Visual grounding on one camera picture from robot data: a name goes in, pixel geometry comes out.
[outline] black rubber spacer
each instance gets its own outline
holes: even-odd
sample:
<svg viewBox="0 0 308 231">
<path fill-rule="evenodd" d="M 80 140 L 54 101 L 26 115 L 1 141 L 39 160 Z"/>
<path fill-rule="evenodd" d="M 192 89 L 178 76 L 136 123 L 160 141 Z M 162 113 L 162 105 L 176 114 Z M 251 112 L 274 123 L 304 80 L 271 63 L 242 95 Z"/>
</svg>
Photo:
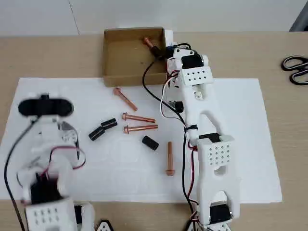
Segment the black rubber spacer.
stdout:
<svg viewBox="0 0 308 231">
<path fill-rule="evenodd" d="M 151 148 L 152 150 L 156 150 L 159 146 L 159 143 L 157 143 L 155 140 L 151 139 L 148 136 L 145 136 L 142 139 L 142 143 L 144 143 L 146 146 L 148 146 L 149 148 Z"/>
</svg>

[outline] mounting hole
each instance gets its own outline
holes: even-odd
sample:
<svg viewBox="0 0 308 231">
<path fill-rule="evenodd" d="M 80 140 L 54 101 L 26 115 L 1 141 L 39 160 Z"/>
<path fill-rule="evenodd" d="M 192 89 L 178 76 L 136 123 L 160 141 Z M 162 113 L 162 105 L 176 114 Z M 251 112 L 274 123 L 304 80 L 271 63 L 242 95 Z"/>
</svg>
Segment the mounting hole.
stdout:
<svg viewBox="0 0 308 231">
<path fill-rule="evenodd" d="M 223 176 L 227 171 L 226 166 L 220 166 L 218 169 L 214 170 L 216 176 Z"/>
</svg>

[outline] wooden table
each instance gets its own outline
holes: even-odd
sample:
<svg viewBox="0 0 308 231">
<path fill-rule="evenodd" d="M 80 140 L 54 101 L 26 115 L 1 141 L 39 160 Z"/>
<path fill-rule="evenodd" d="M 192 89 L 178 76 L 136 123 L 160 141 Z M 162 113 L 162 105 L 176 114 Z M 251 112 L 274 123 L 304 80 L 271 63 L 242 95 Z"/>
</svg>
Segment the wooden table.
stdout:
<svg viewBox="0 0 308 231">
<path fill-rule="evenodd" d="M 100 77 L 102 36 L 0 38 L 0 138 L 19 77 Z M 308 87 L 280 69 L 287 55 L 308 56 L 308 34 L 288 32 L 176 33 L 207 54 L 214 77 L 257 77 L 267 110 L 283 202 L 242 205 L 234 231 L 308 230 Z M 179 204 L 94 203 L 96 218 L 116 231 L 180 231 L 188 207 Z M 20 230 L 11 202 L 0 202 L 0 229 Z"/>
</svg>

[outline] white paper sheet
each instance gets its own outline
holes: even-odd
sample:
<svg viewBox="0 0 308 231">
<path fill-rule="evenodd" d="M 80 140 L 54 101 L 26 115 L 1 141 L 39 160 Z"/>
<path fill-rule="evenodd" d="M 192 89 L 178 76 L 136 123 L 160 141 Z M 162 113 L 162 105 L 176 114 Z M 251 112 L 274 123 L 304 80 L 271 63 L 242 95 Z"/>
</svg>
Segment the white paper sheet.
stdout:
<svg viewBox="0 0 308 231">
<path fill-rule="evenodd" d="M 161 92 L 161 86 L 150 88 L 157 95 Z M 73 199 L 184 202 L 181 188 L 182 125 L 177 120 L 162 118 L 159 103 L 142 87 L 121 89 L 138 106 L 135 115 L 156 118 L 158 130 L 124 134 L 124 125 L 137 126 L 142 122 L 121 119 L 123 112 L 134 113 L 112 94 L 112 88 L 104 86 L 100 78 L 20 79 L 0 147 L 0 172 L 3 172 L 4 161 L 12 143 L 29 123 L 27 118 L 18 113 L 19 102 L 29 93 L 58 93 L 74 104 L 75 110 L 66 121 L 77 129 L 80 147 L 87 154 L 87 164 L 74 171 L 71 191 Z M 241 203 L 280 202 L 280 181 L 258 80 L 216 79 L 215 89 L 231 135 L 237 141 Z M 88 134 L 101 122 L 112 117 L 117 119 L 118 126 L 92 142 Z M 141 143 L 144 135 L 160 144 L 156 151 Z M 174 147 L 176 173 L 173 177 L 165 174 L 168 141 L 173 141 Z M 26 148 L 18 146 L 9 165 L 9 183 L 16 198 L 20 198 L 21 189 L 15 173 L 25 161 L 29 161 L 27 153 L 24 153 Z M 189 160 L 190 152 L 187 151 L 187 188 L 190 182 Z M 9 198 L 3 177 L 0 178 L 0 186 L 0 199 Z"/>
</svg>

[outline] black wire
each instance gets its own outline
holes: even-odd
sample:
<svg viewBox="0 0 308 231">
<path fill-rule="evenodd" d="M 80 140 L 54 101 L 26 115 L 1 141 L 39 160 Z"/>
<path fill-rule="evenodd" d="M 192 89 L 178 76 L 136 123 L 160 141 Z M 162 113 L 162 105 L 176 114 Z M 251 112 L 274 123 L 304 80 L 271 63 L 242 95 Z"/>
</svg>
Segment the black wire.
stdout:
<svg viewBox="0 0 308 231">
<path fill-rule="evenodd" d="M 156 95 L 154 95 L 145 85 L 145 76 L 146 73 L 149 71 L 149 69 L 153 66 L 153 64 L 159 59 L 156 58 L 153 62 L 151 62 L 151 64 L 145 69 L 143 75 L 142 75 L 142 85 L 144 87 L 144 89 L 156 100 L 158 100 L 159 102 L 161 101 L 161 99 L 159 99 Z M 183 117 L 173 108 L 171 107 L 169 104 L 167 104 L 166 102 L 162 101 L 162 104 L 165 105 L 166 107 L 168 107 L 171 111 L 173 111 L 175 114 L 177 114 L 177 116 L 179 117 L 180 121 L 183 123 L 183 125 L 185 125 L 184 119 Z"/>
<path fill-rule="evenodd" d="M 189 48 L 190 50 L 192 49 L 191 45 L 190 45 L 189 43 L 186 43 L 186 42 L 184 42 L 184 43 L 179 43 L 179 44 L 175 45 L 174 47 L 179 47 L 179 46 L 184 46 L 184 45 L 188 46 L 188 48 Z"/>
<path fill-rule="evenodd" d="M 149 69 L 153 66 L 153 64 L 159 59 L 156 58 L 153 62 L 151 62 L 151 64 L 145 69 L 143 75 L 142 75 L 142 85 L 144 87 L 144 89 L 156 100 L 158 100 L 159 102 L 161 101 L 161 99 L 159 99 L 157 96 L 155 96 L 145 85 L 145 76 L 147 74 L 147 72 L 149 71 Z M 177 116 L 179 117 L 180 121 L 183 123 L 183 125 L 185 125 L 184 119 L 183 117 L 174 109 L 172 108 L 169 104 L 165 103 L 164 101 L 162 101 L 162 103 L 168 107 L 171 111 L 173 111 L 175 114 L 177 114 Z M 189 209 L 191 211 L 191 213 L 193 213 L 193 206 L 191 201 L 189 200 L 186 191 L 185 191 L 185 155 L 186 155 L 186 131 L 184 132 L 184 140 L 183 140 L 183 161 L 182 161 L 182 190 L 183 190 L 183 194 L 187 200 L 187 203 L 189 205 Z"/>
<path fill-rule="evenodd" d="M 186 153 L 186 132 L 184 132 L 184 139 L 183 139 L 183 161 L 182 161 L 182 190 L 183 194 L 187 200 L 187 203 L 189 205 L 189 209 L 191 210 L 191 213 L 193 213 L 193 206 L 191 201 L 189 200 L 186 190 L 185 190 L 185 153 Z"/>
<path fill-rule="evenodd" d="M 19 221 L 19 224 L 20 224 L 20 227 L 21 227 L 22 231 L 26 231 L 26 230 L 25 230 L 25 227 L 24 227 L 23 220 L 21 218 L 20 212 L 18 210 L 18 206 L 16 204 L 16 201 L 14 199 L 14 196 L 12 194 L 12 191 L 11 191 L 9 183 L 8 183 L 7 171 L 8 171 L 9 161 L 10 161 L 10 158 L 12 156 L 12 153 L 13 153 L 15 147 L 21 141 L 21 139 L 32 129 L 33 125 L 36 122 L 38 122 L 38 118 L 35 121 L 31 122 L 31 124 L 16 139 L 15 143 L 13 144 L 13 146 L 11 147 L 11 149 L 9 151 L 9 154 L 8 154 L 7 159 L 6 159 L 5 166 L 4 166 L 4 182 L 5 182 L 5 186 L 6 186 L 6 189 L 7 189 L 8 193 L 9 193 L 9 195 L 10 195 L 10 198 L 11 198 L 12 204 L 14 206 L 14 209 L 15 209 L 15 212 L 16 212 L 16 215 L 17 215 L 17 218 L 18 218 L 18 221 Z"/>
</svg>

